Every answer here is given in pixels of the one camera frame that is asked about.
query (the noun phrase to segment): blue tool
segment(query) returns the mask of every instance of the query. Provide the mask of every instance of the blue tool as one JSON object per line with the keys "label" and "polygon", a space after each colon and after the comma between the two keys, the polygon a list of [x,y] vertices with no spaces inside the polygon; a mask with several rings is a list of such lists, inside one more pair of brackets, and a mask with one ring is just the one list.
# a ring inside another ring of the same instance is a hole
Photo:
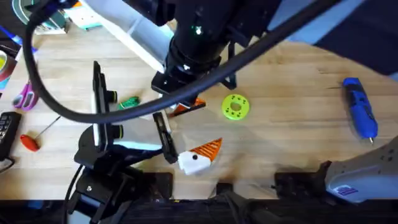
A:
{"label": "blue tool", "polygon": [[356,131],[362,138],[370,139],[373,144],[378,126],[361,82],[358,78],[345,78],[343,87]]}

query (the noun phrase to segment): wooden table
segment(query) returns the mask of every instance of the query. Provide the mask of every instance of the wooden table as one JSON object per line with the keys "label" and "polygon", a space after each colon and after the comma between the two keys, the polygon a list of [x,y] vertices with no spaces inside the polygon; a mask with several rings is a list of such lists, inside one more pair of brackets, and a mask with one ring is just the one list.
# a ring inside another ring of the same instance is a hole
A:
{"label": "wooden table", "polygon": [[[90,112],[93,61],[99,61],[108,89],[120,98],[157,97],[150,89],[155,71],[105,29],[89,32],[72,26],[67,35],[37,37],[39,70],[61,104]],[[373,146],[359,141],[350,128],[339,89],[344,77],[359,77],[379,123]],[[12,99],[26,83],[23,60],[0,99],[1,111],[14,110]],[[251,110],[242,121],[221,112],[228,94],[249,99]],[[270,184],[277,170],[317,170],[325,160],[344,160],[390,141],[398,133],[398,83],[348,59],[315,47],[285,42],[239,71],[238,88],[214,86],[200,95],[207,107],[170,120],[179,148],[191,149],[223,138],[218,159],[200,175],[186,176],[162,156],[145,161],[144,170],[174,173],[175,198],[207,198],[219,179],[235,183],[244,197],[275,198]],[[24,113],[19,133],[38,133],[58,115],[39,100]],[[15,166],[0,175],[0,199],[62,199],[78,164],[73,161],[80,134],[88,124],[60,119],[42,135],[33,153],[15,141]]]}

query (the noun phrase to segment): remote control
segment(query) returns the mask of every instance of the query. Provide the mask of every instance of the remote control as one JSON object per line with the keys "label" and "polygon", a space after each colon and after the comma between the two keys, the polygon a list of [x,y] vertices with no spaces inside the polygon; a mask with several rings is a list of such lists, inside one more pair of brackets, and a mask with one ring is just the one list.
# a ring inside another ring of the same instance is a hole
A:
{"label": "remote control", "polygon": [[21,116],[16,112],[5,112],[0,116],[0,161],[9,157]]}

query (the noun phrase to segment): green object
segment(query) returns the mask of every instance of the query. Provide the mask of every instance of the green object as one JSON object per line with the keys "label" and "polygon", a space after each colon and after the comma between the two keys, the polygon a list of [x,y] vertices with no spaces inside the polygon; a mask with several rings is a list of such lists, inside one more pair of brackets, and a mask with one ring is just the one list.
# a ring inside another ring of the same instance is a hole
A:
{"label": "green object", "polygon": [[133,106],[138,106],[138,104],[139,104],[139,97],[138,96],[133,96],[133,97],[130,97],[130,99],[121,102],[118,105],[118,109],[119,110],[123,110],[123,109],[130,108],[130,107],[133,107]]}
{"label": "green object", "polygon": [[224,99],[221,109],[228,119],[238,121],[249,113],[250,104],[244,96],[232,94]]}

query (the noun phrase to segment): pink scissors handle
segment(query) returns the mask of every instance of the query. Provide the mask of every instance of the pink scissors handle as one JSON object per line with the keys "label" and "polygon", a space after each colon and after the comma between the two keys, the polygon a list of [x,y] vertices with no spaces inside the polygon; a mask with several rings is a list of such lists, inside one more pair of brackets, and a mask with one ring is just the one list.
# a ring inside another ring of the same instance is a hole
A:
{"label": "pink scissors handle", "polygon": [[28,89],[28,85],[26,84],[24,89],[21,91],[20,94],[17,95],[17,97],[14,98],[14,100],[12,101],[12,104],[14,105],[15,108],[21,108],[22,104],[24,102],[24,98]]}
{"label": "pink scissors handle", "polygon": [[28,84],[25,85],[21,93],[17,95],[12,104],[14,105],[15,108],[20,108],[24,111],[29,111],[36,105],[38,99],[39,97],[33,91],[32,85],[29,82]]}
{"label": "pink scissors handle", "polygon": [[30,84],[29,82],[27,86],[28,88],[25,94],[24,103],[22,104],[21,108],[24,111],[29,111],[30,109],[32,109],[39,99],[39,96],[37,96],[37,94],[32,89],[32,84]]}

